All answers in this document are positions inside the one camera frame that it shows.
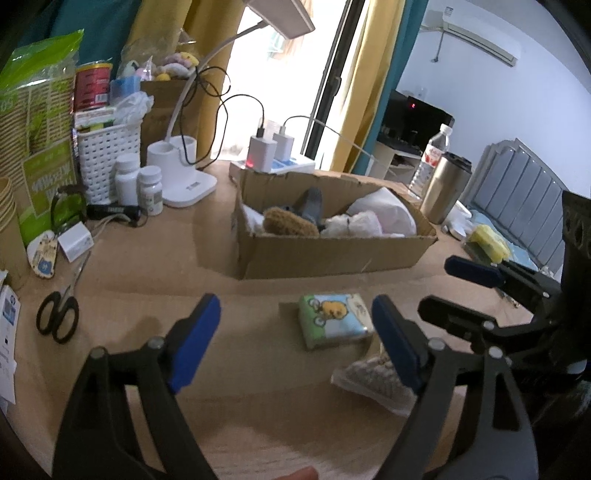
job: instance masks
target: white plush toy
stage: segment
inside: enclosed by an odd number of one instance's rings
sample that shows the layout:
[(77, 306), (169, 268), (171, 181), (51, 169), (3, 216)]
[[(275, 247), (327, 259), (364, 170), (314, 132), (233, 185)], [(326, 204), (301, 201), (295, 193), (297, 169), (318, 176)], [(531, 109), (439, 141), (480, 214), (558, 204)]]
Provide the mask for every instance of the white plush toy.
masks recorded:
[(337, 215), (324, 221), (325, 229), (320, 236), (325, 238), (355, 236), (382, 236), (382, 226), (373, 212), (360, 212), (357, 215)]

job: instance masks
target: finger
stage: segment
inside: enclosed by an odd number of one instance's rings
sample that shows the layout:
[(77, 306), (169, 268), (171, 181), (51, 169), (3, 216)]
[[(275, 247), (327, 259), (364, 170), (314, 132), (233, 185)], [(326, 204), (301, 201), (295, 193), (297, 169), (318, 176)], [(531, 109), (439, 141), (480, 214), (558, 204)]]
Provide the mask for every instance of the finger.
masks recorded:
[(282, 476), (276, 480), (318, 480), (318, 472), (312, 466), (298, 470), (296, 473), (291, 475)]

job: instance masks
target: black cable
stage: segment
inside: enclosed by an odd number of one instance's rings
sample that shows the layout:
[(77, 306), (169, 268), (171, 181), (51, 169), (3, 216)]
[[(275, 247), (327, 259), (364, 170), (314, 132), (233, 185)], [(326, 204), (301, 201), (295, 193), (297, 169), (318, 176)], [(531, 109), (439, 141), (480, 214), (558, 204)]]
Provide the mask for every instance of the black cable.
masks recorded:
[(259, 131), (262, 131), (263, 125), (265, 124), (265, 107), (263, 106), (262, 102), (258, 98), (254, 97), (252, 95), (249, 95), (247, 93), (236, 93), (235, 95), (232, 95), (232, 96), (230, 96), (230, 97), (222, 100), (222, 103), (220, 104), (219, 107), (217, 107), (217, 111), (216, 111), (216, 126), (214, 127), (214, 130), (213, 130), (212, 144), (209, 146), (209, 150), (207, 151), (207, 153), (204, 156), (202, 156), (199, 160), (197, 160), (196, 163), (201, 162), (202, 160), (204, 160), (211, 153), (212, 148), (213, 148), (213, 142), (215, 140), (216, 128), (217, 128), (217, 116), (219, 114), (220, 108), (221, 107), (224, 107), (224, 110), (226, 111), (226, 122), (225, 122), (224, 127), (223, 127), (222, 141), (220, 142), (220, 149), (217, 151), (216, 158), (213, 158), (210, 162), (208, 162), (207, 164), (205, 164), (203, 167), (198, 167), (197, 168), (198, 170), (203, 171), (204, 169), (206, 169), (208, 166), (210, 166), (213, 162), (215, 162), (220, 157), (220, 154), (222, 153), (223, 140), (224, 140), (224, 138), (226, 136), (226, 128), (228, 128), (228, 118), (229, 118), (229, 115), (228, 115), (228, 109), (226, 108), (226, 102), (228, 100), (230, 100), (232, 98), (236, 98), (236, 97), (248, 97), (248, 98), (252, 98), (252, 99), (255, 99), (259, 103), (259, 105), (261, 106), (261, 110), (262, 110), (262, 118), (261, 118), (261, 126), (258, 128), (258, 130)]
[[(220, 70), (220, 71), (222, 71), (222, 72), (223, 72), (223, 74), (224, 74), (226, 77), (228, 77), (228, 83), (229, 83), (229, 84), (228, 84), (228, 89), (227, 89), (225, 92), (223, 92), (223, 93), (220, 93), (220, 92), (217, 90), (217, 88), (215, 87), (215, 85), (213, 85), (213, 83), (211, 83), (211, 82), (210, 82), (210, 81), (208, 81), (208, 80), (203, 80), (203, 79), (201, 78), (201, 75), (202, 75), (203, 73), (205, 73), (206, 71), (208, 71), (208, 70)], [(203, 91), (204, 91), (204, 92), (205, 92), (207, 95), (209, 95), (209, 96), (211, 96), (211, 97), (214, 97), (214, 98), (219, 98), (219, 99), (221, 100), (222, 104), (223, 104), (222, 96), (223, 96), (223, 95), (226, 95), (226, 94), (227, 94), (227, 93), (230, 91), (230, 88), (232, 87), (232, 85), (231, 85), (232, 81), (230, 80), (230, 76), (228, 75), (227, 71), (226, 71), (226, 70), (224, 70), (224, 69), (223, 69), (223, 68), (221, 68), (221, 67), (218, 67), (217, 65), (213, 65), (213, 66), (211, 66), (211, 67), (206, 67), (206, 68), (204, 68), (204, 69), (203, 69), (201, 72), (199, 72), (199, 73), (197, 74), (197, 77), (196, 77), (196, 79), (195, 79), (195, 80), (196, 80), (196, 81), (195, 81), (195, 82), (193, 83), (193, 85), (192, 85), (192, 89), (193, 89), (193, 91), (191, 92), (191, 96), (190, 96), (188, 99), (185, 99), (185, 101), (184, 101), (184, 102), (181, 104), (180, 114), (179, 114), (179, 117), (178, 117), (178, 130), (179, 130), (179, 133), (180, 133), (180, 135), (181, 135), (181, 140), (182, 140), (182, 142), (183, 142), (183, 150), (184, 150), (184, 154), (185, 154), (185, 161), (186, 161), (186, 162), (187, 162), (187, 164), (189, 164), (189, 165), (196, 165), (196, 164), (198, 164), (198, 163), (199, 163), (200, 161), (202, 161), (202, 160), (203, 160), (205, 157), (207, 157), (207, 156), (209, 155), (209, 153), (211, 152), (211, 150), (212, 150), (212, 148), (213, 148), (213, 140), (215, 140), (215, 136), (216, 136), (216, 130), (217, 130), (217, 113), (216, 113), (216, 123), (215, 123), (215, 125), (214, 125), (214, 128), (213, 128), (213, 139), (212, 139), (212, 144), (211, 144), (211, 146), (209, 147), (209, 150), (207, 151), (207, 154), (206, 154), (204, 157), (200, 158), (199, 160), (196, 160), (196, 161), (192, 162), (192, 161), (190, 161), (190, 160), (189, 160), (189, 155), (188, 155), (188, 153), (187, 153), (187, 144), (185, 143), (184, 134), (183, 134), (183, 109), (184, 109), (184, 107), (186, 107), (188, 104), (190, 104), (190, 103), (191, 103), (191, 101), (193, 101), (193, 98), (195, 97), (195, 94), (197, 93), (197, 88), (198, 88), (199, 86), (201, 86), (201, 87), (203, 88)], [(213, 90), (215, 91), (215, 93), (211, 93), (211, 92), (209, 92), (209, 91), (208, 91), (208, 89), (207, 89), (207, 87), (208, 87), (208, 86), (210, 86), (211, 88), (213, 88)], [(227, 115), (228, 115), (228, 109), (226, 109), (226, 124), (227, 124), (227, 122), (228, 122), (228, 120), (227, 120)]]
[[(224, 75), (226, 77), (228, 77), (228, 81), (229, 81), (228, 83), (229, 83), (229, 85), (228, 85), (228, 89), (225, 92), (220, 93), (213, 83), (209, 82), (208, 80), (202, 79), (201, 75), (203, 73), (205, 73), (206, 71), (208, 71), (208, 70), (220, 70), (221, 72), (224, 73)], [(217, 133), (217, 118), (219, 116), (220, 108), (223, 107), (224, 108), (224, 111), (226, 112), (226, 122), (225, 122), (224, 128), (223, 128), (222, 141), (220, 143), (220, 149), (217, 152), (216, 158), (212, 159), (210, 162), (208, 162), (203, 167), (198, 167), (197, 168), (200, 171), (203, 171), (205, 168), (207, 168), (208, 166), (210, 166), (213, 162), (215, 162), (216, 160), (218, 160), (219, 157), (220, 157), (220, 154), (222, 152), (223, 141), (224, 141), (224, 139), (226, 137), (226, 129), (228, 128), (229, 112), (228, 112), (228, 108), (226, 107), (226, 102), (229, 99), (243, 96), (243, 97), (249, 97), (249, 98), (252, 98), (252, 99), (256, 100), (259, 103), (259, 105), (261, 106), (261, 111), (262, 111), (261, 126), (259, 127), (258, 130), (261, 131), (262, 128), (263, 128), (263, 125), (265, 124), (265, 107), (264, 107), (264, 105), (262, 104), (262, 102), (258, 98), (254, 97), (252, 95), (249, 95), (247, 93), (237, 93), (237, 94), (232, 95), (232, 96), (230, 96), (230, 97), (228, 97), (226, 99), (223, 99), (222, 98), (222, 96), (227, 95), (229, 93), (230, 88), (232, 88), (231, 83), (232, 82), (230, 80), (230, 76), (228, 75), (227, 71), (224, 70), (223, 68), (218, 67), (216, 65), (213, 65), (213, 66), (210, 66), (210, 67), (206, 67), (205, 69), (203, 69), (201, 72), (199, 72), (197, 74), (196, 81), (194, 82), (194, 85), (192, 86), (193, 91), (191, 92), (190, 97), (188, 99), (186, 99), (181, 104), (180, 114), (179, 114), (179, 118), (178, 118), (178, 129), (179, 129), (179, 132), (180, 132), (180, 135), (181, 135), (181, 140), (183, 142), (183, 150), (184, 150), (184, 155), (185, 155), (185, 161), (189, 165), (197, 165), (199, 162), (205, 160), (205, 158), (207, 158), (210, 155), (210, 153), (212, 152), (213, 143), (215, 142), (215, 138), (216, 138), (216, 133)], [(205, 93), (207, 95), (209, 95), (211, 97), (214, 97), (214, 98), (219, 98), (220, 99), (220, 105), (217, 107), (217, 110), (216, 110), (216, 120), (215, 120), (215, 124), (214, 124), (214, 127), (213, 127), (212, 142), (209, 145), (209, 148), (207, 149), (207, 153), (204, 156), (202, 156), (201, 158), (199, 158), (196, 161), (192, 162), (192, 161), (189, 160), (189, 154), (187, 153), (187, 145), (186, 145), (185, 140), (184, 140), (184, 134), (183, 134), (183, 108), (186, 107), (193, 100), (193, 98), (195, 97), (195, 95), (197, 93), (197, 88), (199, 86), (201, 86), (203, 88), (203, 90), (205, 91)], [(208, 91), (208, 89), (207, 89), (208, 86), (210, 86), (211, 88), (213, 88), (213, 90), (215, 91), (215, 93), (211, 93), (210, 91)]]

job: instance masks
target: gray upholstered headboard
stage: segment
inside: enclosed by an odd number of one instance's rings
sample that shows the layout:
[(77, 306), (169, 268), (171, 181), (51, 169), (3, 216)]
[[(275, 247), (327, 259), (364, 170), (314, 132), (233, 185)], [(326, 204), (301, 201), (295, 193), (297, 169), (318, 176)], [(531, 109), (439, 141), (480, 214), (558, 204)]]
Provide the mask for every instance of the gray upholstered headboard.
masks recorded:
[(491, 145), (461, 201), (484, 213), (538, 265), (556, 273), (563, 263), (564, 183), (520, 140)]

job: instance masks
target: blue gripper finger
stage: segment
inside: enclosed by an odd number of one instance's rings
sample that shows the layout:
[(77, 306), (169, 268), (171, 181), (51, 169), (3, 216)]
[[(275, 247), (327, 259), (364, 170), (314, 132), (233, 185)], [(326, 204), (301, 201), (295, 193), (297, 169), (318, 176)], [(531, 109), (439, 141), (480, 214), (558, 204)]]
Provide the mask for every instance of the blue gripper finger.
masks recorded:
[(426, 343), (421, 329), (415, 323), (405, 320), (386, 295), (375, 297), (372, 304), (372, 321), (400, 381), (418, 394), (425, 381), (420, 374), (421, 356), (413, 347), (413, 341)]
[(168, 386), (176, 395), (193, 381), (205, 351), (216, 333), (222, 309), (219, 299), (206, 294), (188, 318), (179, 320), (166, 336), (166, 351), (172, 369)]
[(446, 273), (452, 277), (461, 278), (483, 287), (495, 288), (505, 283), (505, 277), (498, 268), (480, 265), (467, 258), (452, 255), (445, 260)]

